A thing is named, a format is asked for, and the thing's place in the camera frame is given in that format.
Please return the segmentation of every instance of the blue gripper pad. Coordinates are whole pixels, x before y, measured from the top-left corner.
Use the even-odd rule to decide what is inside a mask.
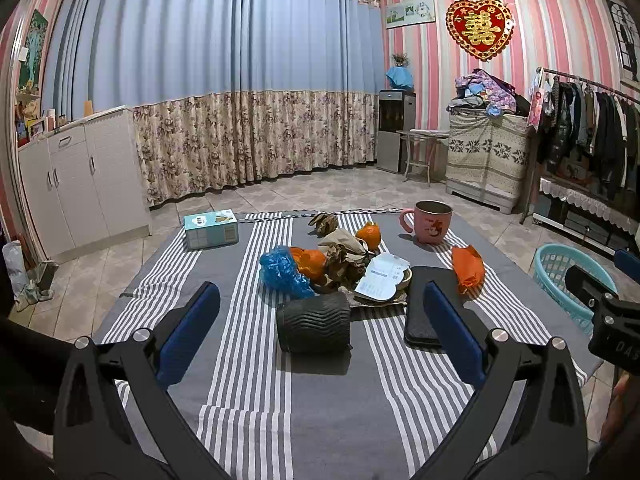
[[[435,282],[424,287],[424,312],[460,379],[481,388],[486,379],[482,349]]]
[[[640,283],[640,260],[636,256],[619,249],[613,256],[613,262],[628,277],[636,283]]]
[[[219,310],[220,292],[210,284],[193,301],[189,311],[162,346],[156,379],[164,389],[182,380]]]

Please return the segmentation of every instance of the black cylinder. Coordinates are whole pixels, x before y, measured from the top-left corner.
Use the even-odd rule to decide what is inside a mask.
[[[278,306],[276,327],[283,352],[324,354],[350,348],[351,309],[341,292]]]

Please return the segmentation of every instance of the clothes rail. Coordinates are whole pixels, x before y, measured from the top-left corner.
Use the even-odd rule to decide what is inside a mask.
[[[620,97],[623,97],[629,101],[633,101],[636,104],[640,105],[640,101],[637,99],[634,99],[633,97],[631,97],[628,94],[625,94],[624,92],[621,92],[620,90],[616,90],[615,88],[611,88],[610,86],[604,86],[601,83],[598,83],[596,81],[592,81],[591,79],[585,79],[583,77],[580,77],[578,75],[573,75],[573,74],[568,74],[567,72],[558,72],[558,70],[551,70],[550,68],[542,68],[540,69],[542,70],[542,74],[545,75],[545,73],[548,74],[555,74],[555,75],[561,75],[562,77],[566,77],[568,79],[575,79],[578,81],[584,81],[585,83],[592,85],[592,86],[597,86],[598,88],[602,88],[603,90],[606,90],[607,92],[611,92],[613,94],[617,94]]]
[[[536,73],[541,73],[540,76],[540,84],[542,85],[542,81],[544,79],[545,73],[546,74],[554,74],[554,75],[559,75],[562,77],[565,77],[567,79],[574,79],[576,81],[583,81],[591,86],[595,86],[597,88],[602,88],[603,90],[606,90],[607,92],[610,92],[612,94],[616,94],[619,95],[620,97],[626,99],[627,101],[633,101],[636,104],[640,105],[640,101],[631,97],[628,94],[625,94],[624,92],[621,92],[620,90],[616,90],[615,88],[611,88],[610,86],[606,86],[603,85],[601,83],[598,83],[597,81],[593,81],[591,79],[587,79],[584,77],[580,77],[578,75],[574,75],[574,74],[569,74],[567,72],[559,72],[558,70],[552,70],[550,68],[542,68],[542,67],[538,67],[536,69]],[[525,193],[525,200],[524,200],[524,209],[522,211],[522,214],[520,215],[520,225],[524,224],[524,221],[526,220],[527,216],[529,215],[529,205],[531,204],[531,197],[534,194],[534,188],[536,188],[535,191],[535,195],[538,194],[538,189],[540,188],[540,172],[538,171],[537,168],[537,163],[536,163],[536,153],[538,152],[538,142],[539,142],[540,138],[538,136],[538,133],[536,132],[536,135],[533,136],[532,138],[532,143],[529,149],[529,160],[527,162],[527,179],[525,180],[526,184],[525,184],[525,189],[524,189],[524,193]]]

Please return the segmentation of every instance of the small side table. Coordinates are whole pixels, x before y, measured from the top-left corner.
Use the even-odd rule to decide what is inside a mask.
[[[404,170],[404,181],[408,180],[407,175],[411,166],[418,166],[419,168],[427,168],[427,184],[431,187],[431,164],[432,159],[435,156],[436,141],[440,141],[443,144],[449,143],[449,131],[445,130],[398,130],[401,135],[401,139],[406,141],[406,169]],[[411,146],[415,141],[418,141],[418,150],[415,150],[416,158],[412,158]],[[426,143],[424,153],[424,163],[420,162],[420,141],[424,140]]]

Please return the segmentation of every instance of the gold chinese character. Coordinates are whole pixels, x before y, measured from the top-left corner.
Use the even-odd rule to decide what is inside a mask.
[[[491,26],[491,15],[488,12],[485,10],[480,14],[471,12],[465,16],[465,20],[466,30],[461,34],[468,37],[469,43],[472,45],[479,45],[480,43],[485,45],[494,44],[494,32],[500,32],[500,27]]]

